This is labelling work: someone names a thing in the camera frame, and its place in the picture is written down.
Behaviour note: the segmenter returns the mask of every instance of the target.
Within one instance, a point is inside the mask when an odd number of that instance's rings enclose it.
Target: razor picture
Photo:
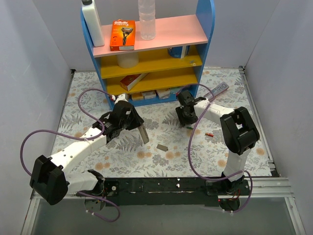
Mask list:
[[[123,32],[123,46],[124,46],[126,45],[126,38],[133,31],[133,28],[122,28],[121,30]]]

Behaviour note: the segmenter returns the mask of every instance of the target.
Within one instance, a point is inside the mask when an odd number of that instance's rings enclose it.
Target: gray remote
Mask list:
[[[219,84],[216,88],[214,88],[212,90],[212,93],[214,94],[215,97],[217,97],[220,93],[226,91],[229,88],[229,85],[227,85],[225,82],[222,82],[221,84]],[[207,93],[204,95],[204,97],[208,96],[208,99],[212,98],[212,94],[211,93]]]

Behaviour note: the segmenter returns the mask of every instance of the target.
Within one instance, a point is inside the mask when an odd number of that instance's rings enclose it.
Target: toy shelf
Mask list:
[[[136,22],[134,50],[110,51],[112,25],[101,27],[106,44],[94,47],[83,12],[81,23],[86,45],[103,90],[110,94],[136,93],[157,89],[181,87],[190,83],[200,83],[203,67],[211,43],[215,25],[215,7],[213,0],[198,0],[195,15],[156,19],[156,37],[146,41],[140,36],[140,22]],[[182,59],[172,58],[167,53],[169,47],[191,45],[189,54]],[[139,52],[139,63],[129,69],[117,65],[116,55]],[[149,73],[129,92],[120,87],[120,80],[126,75]],[[196,96],[198,86],[188,90]],[[113,108],[114,103],[106,95]],[[134,106],[175,101],[172,94],[168,99],[138,100]]]
[[[171,87],[181,87],[190,83],[197,83],[197,78],[192,68],[183,68],[178,70],[166,70],[152,72],[138,82],[129,92],[120,86],[120,80],[123,77],[114,77],[107,79],[108,93],[113,95],[123,93],[136,93],[151,90],[158,90]]]
[[[140,36],[140,22],[136,21],[135,46],[131,51],[110,51],[112,25],[102,26],[106,44],[93,47],[93,56],[125,54],[136,51],[155,50],[168,47],[179,47],[207,43],[208,39],[196,15],[177,16],[156,19],[156,37],[153,40],[143,40]]]
[[[101,58],[101,78],[120,77],[131,74],[156,72],[162,70],[181,69],[201,66],[202,61],[195,46],[191,46],[189,54],[182,59],[173,58],[167,49],[139,52],[139,63],[135,67],[123,69],[118,66],[116,55]]]

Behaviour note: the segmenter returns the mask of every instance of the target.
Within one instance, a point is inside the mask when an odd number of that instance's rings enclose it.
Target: gray wall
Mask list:
[[[313,2],[281,0],[247,64],[247,78],[279,172],[313,234]]]
[[[82,34],[80,0],[33,0],[71,69],[94,70]],[[96,0],[102,24],[139,20],[137,0]],[[198,0],[156,0],[156,17],[195,14]],[[216,27],[207,65],[245,65],[279,0],[215,0]]]
[[[0,234],[20,234],[29,205],[30,177],[19,158],[21,142],[36,129],[57,129],[70,70],[31,0],[0,0]],[[31,170],[49,155],[54,136],[26,143]]]

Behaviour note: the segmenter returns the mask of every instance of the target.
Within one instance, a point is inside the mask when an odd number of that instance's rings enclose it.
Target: pink shelf top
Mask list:
[[[136,21],[135,50],[110,51],[111,31],[112,25],[102,26],[102,33],[104,34],[106,44],[103,47],[93,48],[94,57],[208,42],[196,15],[156,19],[156,37],[150,41],[141,38],[140,22]]]

